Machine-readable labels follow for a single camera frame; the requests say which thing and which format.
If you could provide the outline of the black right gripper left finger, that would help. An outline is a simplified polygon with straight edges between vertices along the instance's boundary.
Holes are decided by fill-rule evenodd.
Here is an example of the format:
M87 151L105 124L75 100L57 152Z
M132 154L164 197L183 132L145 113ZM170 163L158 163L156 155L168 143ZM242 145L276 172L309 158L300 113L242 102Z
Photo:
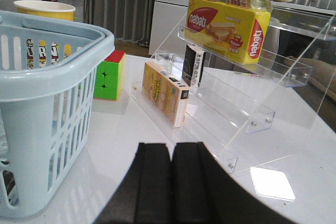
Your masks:
M139 143L122 182L94 223L170 223L170 155L163 143Z

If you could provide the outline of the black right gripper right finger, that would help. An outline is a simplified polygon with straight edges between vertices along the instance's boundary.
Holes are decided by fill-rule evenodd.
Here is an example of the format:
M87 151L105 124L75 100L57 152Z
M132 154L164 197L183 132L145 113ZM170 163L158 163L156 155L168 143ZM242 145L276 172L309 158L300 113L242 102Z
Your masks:
M205 144L173 152L173 223L292 223L235 182Z

